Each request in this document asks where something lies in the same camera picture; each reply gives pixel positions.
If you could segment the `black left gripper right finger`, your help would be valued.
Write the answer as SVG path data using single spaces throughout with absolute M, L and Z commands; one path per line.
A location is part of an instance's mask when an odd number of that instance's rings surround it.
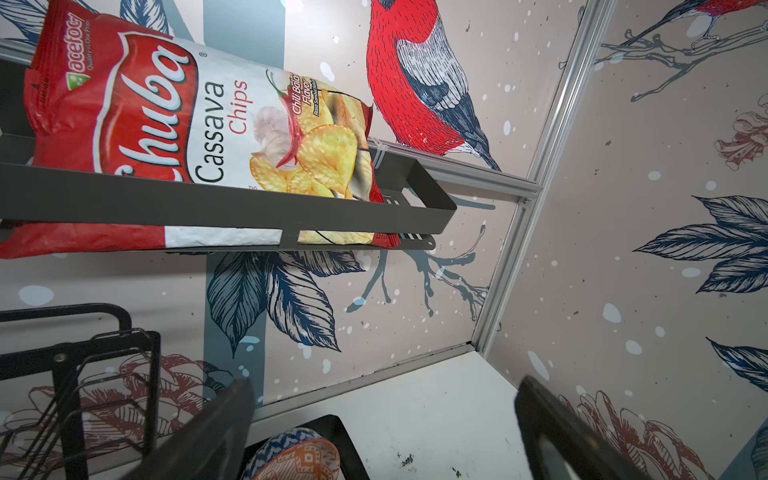
M 514 406 L 534 479 L 647 477 L 537 379 L 524 377 Z

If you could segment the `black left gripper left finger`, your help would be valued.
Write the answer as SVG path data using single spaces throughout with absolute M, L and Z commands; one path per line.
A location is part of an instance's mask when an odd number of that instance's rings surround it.
M 126 479 L 236 479 L 255 410 L 247 378 L 233 381 L 201 413 L 126 473 Z

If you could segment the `orange patterned ceramic bowl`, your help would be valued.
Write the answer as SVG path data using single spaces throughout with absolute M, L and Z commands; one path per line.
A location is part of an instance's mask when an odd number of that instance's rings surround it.
M 336 480 L 341 477 L 337 447 L 316 431 L 297 427 L 269 438 L 246 462 L 241 479 Z

